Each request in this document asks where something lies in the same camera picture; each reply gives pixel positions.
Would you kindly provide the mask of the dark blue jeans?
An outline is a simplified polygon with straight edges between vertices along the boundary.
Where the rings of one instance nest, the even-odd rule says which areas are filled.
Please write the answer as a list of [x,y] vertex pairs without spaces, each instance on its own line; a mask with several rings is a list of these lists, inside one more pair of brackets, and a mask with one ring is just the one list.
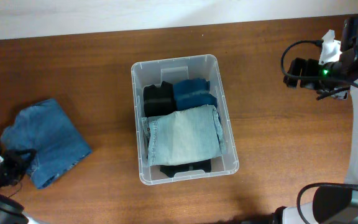
[[0,141],[8,150],[34,149],[27,174],[45,189],[93,151],[57,100],[51,98],[21,110]]

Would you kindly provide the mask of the teal blue garment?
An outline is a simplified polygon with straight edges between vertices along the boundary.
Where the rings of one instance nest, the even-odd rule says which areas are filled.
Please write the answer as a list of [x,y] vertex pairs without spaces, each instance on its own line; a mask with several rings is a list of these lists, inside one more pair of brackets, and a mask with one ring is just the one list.
[[178,111],[203,105],[218,107],[216,97],[210,93],[210,81],[203,78],[183,80],[174,84],[173,95]]

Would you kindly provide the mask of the light blue jeans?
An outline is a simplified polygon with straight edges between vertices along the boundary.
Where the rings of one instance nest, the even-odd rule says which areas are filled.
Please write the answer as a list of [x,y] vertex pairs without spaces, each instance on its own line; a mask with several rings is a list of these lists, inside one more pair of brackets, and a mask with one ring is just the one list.
[[148,166],[178,166],[227,153],[223,127],[213,105],[143,117],[142,130],[148,141]]

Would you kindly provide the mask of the black garment with tape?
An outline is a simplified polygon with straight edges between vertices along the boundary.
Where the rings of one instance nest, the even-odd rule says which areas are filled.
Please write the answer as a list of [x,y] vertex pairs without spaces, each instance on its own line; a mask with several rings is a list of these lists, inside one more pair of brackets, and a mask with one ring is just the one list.
[[168,115],[177,110],[173,95],[173,85],[162,82],[144,88],[144,113],[146,117]]

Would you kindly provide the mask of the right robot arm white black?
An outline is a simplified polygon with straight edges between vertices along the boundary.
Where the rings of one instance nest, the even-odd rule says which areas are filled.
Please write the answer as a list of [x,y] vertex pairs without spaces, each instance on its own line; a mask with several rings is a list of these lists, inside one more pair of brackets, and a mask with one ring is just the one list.
[[340,41],[330,30],[311,43],[321,48],[319,60],[296,58],[283,82],[317,92],[318,100],[328,97],[352,99],[352,145],[344,183],[317,182],[304,186],[295,207],[280,207],[253,223],[358,223],[358,15],[344,21]]

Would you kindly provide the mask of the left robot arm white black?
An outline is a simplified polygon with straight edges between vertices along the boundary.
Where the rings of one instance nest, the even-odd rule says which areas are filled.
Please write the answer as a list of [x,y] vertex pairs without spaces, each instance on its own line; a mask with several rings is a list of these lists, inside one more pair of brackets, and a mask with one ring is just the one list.
[[[0,163],[0,188],[22,185],[21,180],[36,155],[35,149],[7,151]],[[10,196],[0,194],[0,224],[43,223],[24,211],[24,207]]]

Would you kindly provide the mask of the clear plastic storage bin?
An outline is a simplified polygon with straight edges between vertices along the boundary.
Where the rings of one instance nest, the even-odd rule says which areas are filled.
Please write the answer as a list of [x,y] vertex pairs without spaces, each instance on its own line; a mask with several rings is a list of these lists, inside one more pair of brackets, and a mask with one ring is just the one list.
[[[217,58],[212,54],[180,58],[168,58],[136,62],[131,67],[132,92],[134,99],[135,125],[139,178],[145,185],[167,184],[183,180],[217,177],[235,174],[239,169],[239,159],[227,110],[226,96],[221,80]],[[211,172],[190,170],[168,177],[160,172],[159,166],[148,166],[148,140],[144,133],[143,92],[146,86],[159,86],[162,82],[176,84],[182,80],[204,78],[210,82],[210,93],[217,98],[217,111],[223,128],[226,153],[211,160]]]

